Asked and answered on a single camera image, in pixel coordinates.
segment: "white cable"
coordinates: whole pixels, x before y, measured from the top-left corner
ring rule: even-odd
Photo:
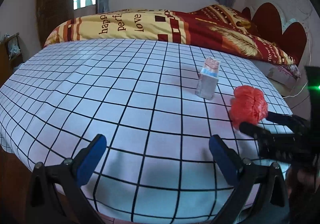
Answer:
[[[308,35],[308,44],[309,44],[309,56],[310,56],[309,66],[310,66],[310,65],[311,65],[311,48],[310,48],[309,35]],[[283,97],[283,98],[284,98],[284,99],[285,99],[285,98],[289,98],[289,97],[294,98],[294,97],[298,96],[298,95],[303,91],[303,89],[305,88],[305,86],[306,86],[307,84],[308,84],[308,81],[306,82],[306,84],[302,87],[302,89],[301,89],[296,95],[286,96],[286,97]]]

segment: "checkered tablecloth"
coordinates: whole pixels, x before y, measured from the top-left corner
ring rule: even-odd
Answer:
[[[211,101],[195,95],[206,56],[221,60]],[[108,148],[82,187],[95,209],[140,223],[202,222],[232,192],[212,162],[208,138],[219,134],[242,158],[259,159],[255,141],[234,130],[228,116],[241,85],[261,89],[269,111],[291,114],[256,66],[233,55],[133,39],[54,44],[1,87],[1,145],[32,170],[39,161],[74,157],[103,134]],[[260,125],[290,131],[266,120]]]

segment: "red plastic bag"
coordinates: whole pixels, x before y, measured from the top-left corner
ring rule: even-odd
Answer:
[[[231,100],[230,118],[235,129],[239,129],[242,122],[257,125],[268,115],[268,104],[263,92],[251,86],[239,86],[234,90]]]

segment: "headboard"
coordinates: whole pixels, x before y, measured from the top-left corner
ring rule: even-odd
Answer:
[[[282,33],[282,22],[278,9],[271,3],[262,4],[251,19],[250,8],[246,7],[242,14],[253,22],[259,36],[292,56],[298,65],[307,43],[307,36],[299,22],[293,22]]]

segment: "pillow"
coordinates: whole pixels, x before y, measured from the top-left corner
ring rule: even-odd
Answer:
[[[210,19],[215,19],[229,24],[240,29],[244,34],[249,33],[254,36],[260,36],[256,25],[249,21],[241,12],[231,7],[226,7],[224,5],[211,5],[195,12],[190,12],[190,14],[205,16]]]

